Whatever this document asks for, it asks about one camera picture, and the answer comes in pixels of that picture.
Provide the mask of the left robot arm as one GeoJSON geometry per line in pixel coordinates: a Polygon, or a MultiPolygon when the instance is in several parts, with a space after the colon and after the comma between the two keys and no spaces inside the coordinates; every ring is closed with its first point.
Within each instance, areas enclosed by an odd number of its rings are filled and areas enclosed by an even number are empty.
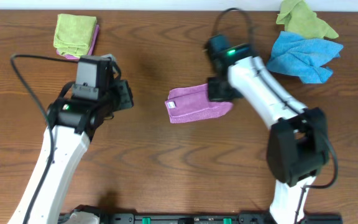
{"type": "Polygon", "coordinates": [[[39,158],[25,192],[9,223],[108,223],[94,208],[61,209],[73,174],[88,150],[94,133],[114,113],[132,108],[133,96],[113,55],[83,55],[76,79],[66,83],[44,108],[23,76],[17,77],[30,93],[46,122],[39,158]]]}

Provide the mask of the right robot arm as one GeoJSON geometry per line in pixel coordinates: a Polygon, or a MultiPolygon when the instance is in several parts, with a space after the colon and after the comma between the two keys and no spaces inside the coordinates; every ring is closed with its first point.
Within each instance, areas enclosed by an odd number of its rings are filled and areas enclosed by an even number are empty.
{"type": "Polygon", "coordinates": [[[269,130],[267,163],[275,192],[264,223],[342,223],[331,214],[304,211],[314,181],[335,156],[328,141],[326,117],[291,96],[266,69],[251,44],[232,46],[221,34],[205,45],[216,76],[208,79],[208,99],[245,98],[269,130]]]}

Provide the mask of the folded pink cloth under green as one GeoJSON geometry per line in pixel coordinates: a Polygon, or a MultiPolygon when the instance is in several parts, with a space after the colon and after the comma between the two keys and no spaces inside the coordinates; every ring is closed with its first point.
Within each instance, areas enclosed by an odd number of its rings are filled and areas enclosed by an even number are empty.
{"type": "Polygon", "coordinates": [[[76,60],[83,55],[92,55],[98,34],[99,34],[99,25],[96,24],[93,32],[93,37],[88,48],[79,47],[75,44],[66,44],[63,47],[56,48],[56,53],[62,57],[65,57],[68,60],[76,60]]]}

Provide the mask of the crumpled olive green cloth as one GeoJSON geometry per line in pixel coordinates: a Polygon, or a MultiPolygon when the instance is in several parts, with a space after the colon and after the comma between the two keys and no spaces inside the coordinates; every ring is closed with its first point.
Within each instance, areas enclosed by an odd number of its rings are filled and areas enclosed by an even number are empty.
{"type": "Polygon", "coordinates": [[[304,0],[284,0],[277,14],[276,24],[284,25],[286,32],[292,32],[306,39],[337,39],[339,34],[312,11],[304,0]]]}

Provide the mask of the purple microfiber cloth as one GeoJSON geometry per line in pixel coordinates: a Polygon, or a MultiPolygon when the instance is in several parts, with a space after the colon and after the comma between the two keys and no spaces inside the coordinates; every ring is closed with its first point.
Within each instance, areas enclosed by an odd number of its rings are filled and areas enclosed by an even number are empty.
{"type": "Polygon", "coordinates": [[[208,85],[202,84],[170,90],[165,106],[170,122],[175,124],[221,117],[232,109],[233,104],[209,101],[208,85]]]}

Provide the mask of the crumpled blue cloth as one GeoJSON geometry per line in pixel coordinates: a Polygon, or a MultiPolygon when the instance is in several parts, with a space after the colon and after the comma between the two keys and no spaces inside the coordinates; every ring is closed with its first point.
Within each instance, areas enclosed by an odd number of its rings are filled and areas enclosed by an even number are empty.
{"type": "Polygon", "coordinates": [[[340,57],[343,45],[325,39],[306,39],[303,36],[282,31],[275,41],[267,70],[298,77],[304,84],[323,84],[333,75],[326,66],[340,57]]]}

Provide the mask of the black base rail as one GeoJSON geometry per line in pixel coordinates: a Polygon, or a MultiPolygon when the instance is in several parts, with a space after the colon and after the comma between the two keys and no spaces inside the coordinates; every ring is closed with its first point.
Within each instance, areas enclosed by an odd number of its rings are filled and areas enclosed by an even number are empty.
{"type": "Polygon", "coordinates": [[[238,215],[139,215],[106,213],[96,207],[80,205],[71,213],[60,215],[58,224],[274,224],[268,212],[245,212],[238,215]]]}

